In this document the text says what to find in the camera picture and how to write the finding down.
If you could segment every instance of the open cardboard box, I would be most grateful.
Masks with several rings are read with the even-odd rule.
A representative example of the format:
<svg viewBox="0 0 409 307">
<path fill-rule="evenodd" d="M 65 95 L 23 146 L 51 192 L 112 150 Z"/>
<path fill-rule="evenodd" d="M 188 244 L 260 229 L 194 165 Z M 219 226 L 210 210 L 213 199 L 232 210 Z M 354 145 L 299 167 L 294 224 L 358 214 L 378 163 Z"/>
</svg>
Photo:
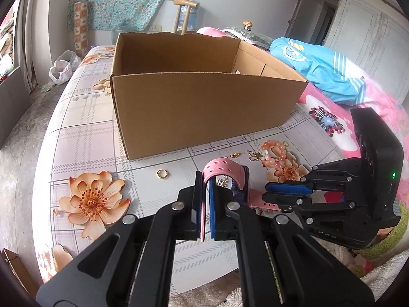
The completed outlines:
<svg viewBox="0 0 409 307">
<path fill-rule="evenodd" d="M 128 159 L 280 126 L 307 85 L 239 39 L 168 32 L 120 34 L 111 74 Z"/>
<path fill-rule="evenodd" d="M 4 248 L 1 252 L 1 257 L 3 258 L 4 262 L 8 264 L 10 271 L 16 276 L 17 281 L 25 288 L 28 294 L 35 299 L 38 286 L 28 274 L 18 254 Z"/>
</svg>

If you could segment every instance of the gold ring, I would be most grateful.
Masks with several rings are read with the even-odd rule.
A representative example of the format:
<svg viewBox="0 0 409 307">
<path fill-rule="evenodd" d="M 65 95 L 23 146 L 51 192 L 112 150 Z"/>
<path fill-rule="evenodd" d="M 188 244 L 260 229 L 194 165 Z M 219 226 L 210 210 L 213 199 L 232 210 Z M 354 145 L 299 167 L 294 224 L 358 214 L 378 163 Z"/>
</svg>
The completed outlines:
<svg viewBox="0 0 409 307">
<path fill-rule="evenodd" d="M 168 171 L 165 169 L 160 169 L 158 172 L 156 172 L 156 175 L 161 179 L 166 179 L 168 177 Z"/>
</svg>

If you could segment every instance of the doorway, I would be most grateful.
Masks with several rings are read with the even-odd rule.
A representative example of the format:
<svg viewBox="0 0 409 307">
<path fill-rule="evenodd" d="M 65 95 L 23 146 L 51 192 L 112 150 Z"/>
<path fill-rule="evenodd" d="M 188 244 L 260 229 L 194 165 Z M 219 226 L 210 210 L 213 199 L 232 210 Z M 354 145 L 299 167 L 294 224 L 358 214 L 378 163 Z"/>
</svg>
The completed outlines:
<svg viewBox="0 0 409 307">
<path fill-rule="evenodd" d="M 324 45 L 339 0 L 302 0 L 289 37 L 309 44 Z"/>
</svg>

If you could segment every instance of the pink silicone band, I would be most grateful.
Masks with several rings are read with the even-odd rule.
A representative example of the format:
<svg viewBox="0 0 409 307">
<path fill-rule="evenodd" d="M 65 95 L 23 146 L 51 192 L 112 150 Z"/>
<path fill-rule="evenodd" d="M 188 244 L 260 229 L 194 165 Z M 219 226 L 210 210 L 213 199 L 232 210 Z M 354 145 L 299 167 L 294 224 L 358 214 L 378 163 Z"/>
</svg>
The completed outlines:
<svg viewBox="0 0 409 307">
<path fill-rule="evenodd" d="M 216 158 L 208 162 L 203 169 L 203 184 L 213 176 L 229 176 L 236 181 L 240 190 L 244 188 L 244 169 L 230 159 Z"/>
<path fill-rule="evenodd" d="M 276 210 L 276 211 L 281 210 L 277 204 L 264 202 L 261 197 L 262 195 L 263 195 L 262 192 L 249 188 L 249 191 L 247 194 L 247 206 Z"/>
</svg>

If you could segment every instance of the wooden chair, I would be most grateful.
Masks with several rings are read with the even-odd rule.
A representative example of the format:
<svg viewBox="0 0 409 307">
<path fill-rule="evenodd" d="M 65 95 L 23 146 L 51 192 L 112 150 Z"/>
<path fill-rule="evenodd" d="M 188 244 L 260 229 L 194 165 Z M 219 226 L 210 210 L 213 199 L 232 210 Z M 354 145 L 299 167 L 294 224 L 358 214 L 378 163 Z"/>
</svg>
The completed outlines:
<svg viewBox="0 0 409 307">
<path fill-rule="evenodd" d="M 187 32 L 187 24 L 189 22 L 190 10 L 192 7 L 196 8 L 199 5 L 199 2 L 190 1 L 190 0 L 173 0 L 173 4 L 175 6 L 179 6 L 179 9 L 177 10 L 177 14 L 176 14 L 175 28 L 173 30 L 174 33 L 177 33 L 177 26 L 179 25 L 181 7 L 187 6 L 185 20 L 183 21 L 183 27 L 181 30 L 181 34 L 184 35 Z"/>
</svg>

